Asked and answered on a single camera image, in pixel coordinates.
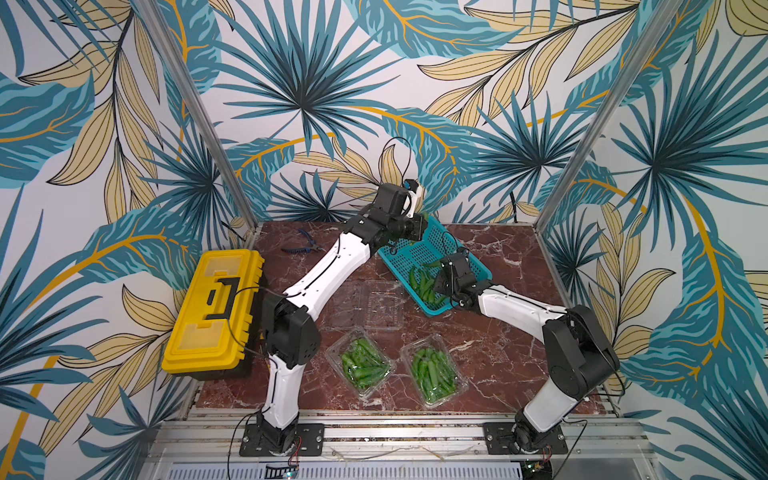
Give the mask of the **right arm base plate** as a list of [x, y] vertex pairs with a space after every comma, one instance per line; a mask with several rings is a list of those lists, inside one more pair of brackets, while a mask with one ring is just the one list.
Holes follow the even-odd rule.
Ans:
[[486, 422], [483, 438], [489, 455], [566, 454], [568, 447], [559, 426], [539, 432], [526, 423]]

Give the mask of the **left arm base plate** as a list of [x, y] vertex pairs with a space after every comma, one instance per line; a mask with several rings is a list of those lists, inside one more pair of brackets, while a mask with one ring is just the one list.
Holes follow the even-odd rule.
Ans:
[[325, 440], [325, 425], [299, 423], [286, 429], [274, 429], [268, 423], [250, 424], [238, 450], [241, 457], [319, 457]]

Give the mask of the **small green pepper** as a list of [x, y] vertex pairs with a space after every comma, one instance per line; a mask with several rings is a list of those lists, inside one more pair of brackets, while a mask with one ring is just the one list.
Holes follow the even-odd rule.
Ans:
[[408, 274], [408, 284], [417, 297], [429, 308], [441, 307], [447, 298], [436, 292], [435, 285], [439, 271], [439, 263], [414, 266]]

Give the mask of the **teal perforated plastic basket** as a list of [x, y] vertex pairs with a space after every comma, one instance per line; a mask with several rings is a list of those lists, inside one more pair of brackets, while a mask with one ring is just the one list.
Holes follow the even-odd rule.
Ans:
[[[428, 219], [428, 226], [424, 232], [421, 241], [413, 242], [409, 240], [399, 240], [392, 246], [387, 246], [379, 250], [378, 255], [391, 273], [404, 286], [406, 292], [415, 301], [422, 312], [435, 317], [441, 315], [457, 306], [452, 307], [449, 299], [441, 307], [429, 308], [416, 295], [414, 290], [408, 284], [408, 274], [412, 267], [426, 265], [428, 263], [438, 262], [445, 256], [455, 253], [457, 250], [468, 250], [462, 245], [456, 237], [448, 231], [436, 218]], [[471, 268], [475, 275], [489, 280], [489, 286], [492, 285], [492, 273], [490, 270], [470, 252]], [[462, 309], [478, 313], [479, 309]]]

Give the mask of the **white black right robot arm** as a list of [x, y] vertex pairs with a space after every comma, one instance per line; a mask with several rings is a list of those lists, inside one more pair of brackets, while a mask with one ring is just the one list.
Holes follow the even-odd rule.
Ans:
[[543, 344], [548, 379], [516, 414], [513, 430], [518, 450], [543, 449], [563, 419], [599, 385], [619, 373], [620, 360], [596, 314], [583, 305], [555, 306], [478, 279], [465, 248], [439, 264], [437, 293], [464, 310], [500, 320]]

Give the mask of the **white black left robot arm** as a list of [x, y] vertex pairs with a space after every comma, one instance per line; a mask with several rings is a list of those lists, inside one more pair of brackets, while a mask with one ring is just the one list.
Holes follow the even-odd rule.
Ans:
[[256, 419], [271, 450], [285, 452], [295, 441], [303, 371], [321, 343], [320, 313], [378, 250], [401, 239], [422, 239], [428, 221], [416, 209], [424, 194], [415, 180], [381, 184], [372, 203], [344, 222], [334, 245], [307, 274], [283, 293], [264, 298], [261, 324], [269, 381]]

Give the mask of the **clear plastic clamshell pepper container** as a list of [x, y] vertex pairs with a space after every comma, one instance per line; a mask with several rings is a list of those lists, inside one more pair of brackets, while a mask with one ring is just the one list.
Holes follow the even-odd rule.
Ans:
[[405, 320], [406, 292], [397, 281], [347, 281], [323, 310], [331, 330], [399, 330]]

